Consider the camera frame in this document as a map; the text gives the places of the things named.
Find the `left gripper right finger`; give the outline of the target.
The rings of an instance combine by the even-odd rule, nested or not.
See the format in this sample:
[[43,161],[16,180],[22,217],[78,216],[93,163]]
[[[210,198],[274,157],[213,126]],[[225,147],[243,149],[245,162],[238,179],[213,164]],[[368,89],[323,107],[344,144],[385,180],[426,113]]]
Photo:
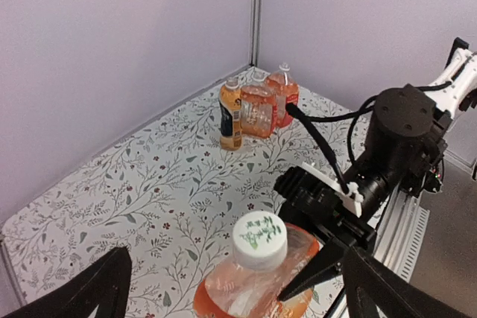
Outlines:
[[350,317],[465,317],[413,287],[361,248],[344,256],[344,288]]

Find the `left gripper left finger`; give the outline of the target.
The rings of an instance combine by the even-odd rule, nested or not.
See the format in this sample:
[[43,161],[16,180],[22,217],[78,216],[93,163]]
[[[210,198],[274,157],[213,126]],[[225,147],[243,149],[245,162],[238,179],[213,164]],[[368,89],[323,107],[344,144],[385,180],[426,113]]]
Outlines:
[[9,313],[8,317],[124,317],[132,261],[115,247],[69,282]]

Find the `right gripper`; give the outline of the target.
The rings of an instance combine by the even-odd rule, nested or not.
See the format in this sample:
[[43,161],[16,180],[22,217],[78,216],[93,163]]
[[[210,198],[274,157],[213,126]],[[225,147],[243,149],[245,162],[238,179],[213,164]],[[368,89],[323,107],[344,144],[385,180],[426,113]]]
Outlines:
[[349,247],[374,249],[376,230],[364,217],[355,200],[342,197],[338,189],[327,185],[300,166],[289,168],[277,177],[274,190],[284,202],[279,216],[327,243],[278,295],[287,301],[296,295],[342,274],[344,256]]

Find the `orange tea bottle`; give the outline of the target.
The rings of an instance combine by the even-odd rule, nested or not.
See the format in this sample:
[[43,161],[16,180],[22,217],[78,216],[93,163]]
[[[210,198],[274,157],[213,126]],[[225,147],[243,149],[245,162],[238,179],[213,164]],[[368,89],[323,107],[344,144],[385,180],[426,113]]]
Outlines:
[[290,66],[282,63],[279,70],[269,74],[265,78],[266,85],[271,88],[277,101],[277,126],[287,127],[293,121],[293,118],[286,112],[285,106],[289,103],[298,104],[299,86],[290,75]]
[[241,88],[241,128],[244,134],[269,138],[277,117],[275,91],[266,84],[265,74],[255,71]]
[[281,301],[282,289],[318,252],[317,239],[276,214],[249,212],[232,230],[232,253],[199,284],[197,317],[303,317],[308,289]]

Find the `orange tea bottle front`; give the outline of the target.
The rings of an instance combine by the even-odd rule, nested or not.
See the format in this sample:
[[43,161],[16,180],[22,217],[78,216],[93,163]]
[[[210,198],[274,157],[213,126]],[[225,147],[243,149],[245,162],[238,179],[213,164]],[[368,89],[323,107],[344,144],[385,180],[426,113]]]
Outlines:
[[271,88],[277,101],[277,126],[287,127],[293,121],[293,118],[286,112],[285,106],[289,103],[298,104],[299,86],[290,75],[290,66],[282,63],[279,70],[269,74],[265,78],[266,85]]

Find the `milk tea bottle dark label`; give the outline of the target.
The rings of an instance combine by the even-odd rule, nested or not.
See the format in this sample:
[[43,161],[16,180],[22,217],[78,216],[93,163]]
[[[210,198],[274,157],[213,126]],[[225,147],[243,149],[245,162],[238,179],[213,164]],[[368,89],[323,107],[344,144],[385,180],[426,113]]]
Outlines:
[[236,77],[227,78],[219,93],[220,143],[225,150],[238,150],[242,143],[241,90]]

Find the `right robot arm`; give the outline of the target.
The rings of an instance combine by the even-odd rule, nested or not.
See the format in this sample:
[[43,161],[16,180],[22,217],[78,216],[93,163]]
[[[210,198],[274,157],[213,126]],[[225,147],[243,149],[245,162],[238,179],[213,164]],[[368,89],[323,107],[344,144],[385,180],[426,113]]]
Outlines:
[[297,119],[317,142],[334,176],[303,163],[280,175],[274,190],[283,199],[279,216],[316,235],[323,248],[282,289],[286,301],[343,272],[352,248],[374,251],[377,232],[369,224],[384,202],[400,194],[418,197],[434,179],[446,149],[444,136],[452,122],[476,106],[476,53],[456,38],[442,74],[428,86],[394,87],[366,100],[347,114],[356,123],[370,115],[364,152],[340,169],[335,153],[318,132],[318,118],[289,104]]

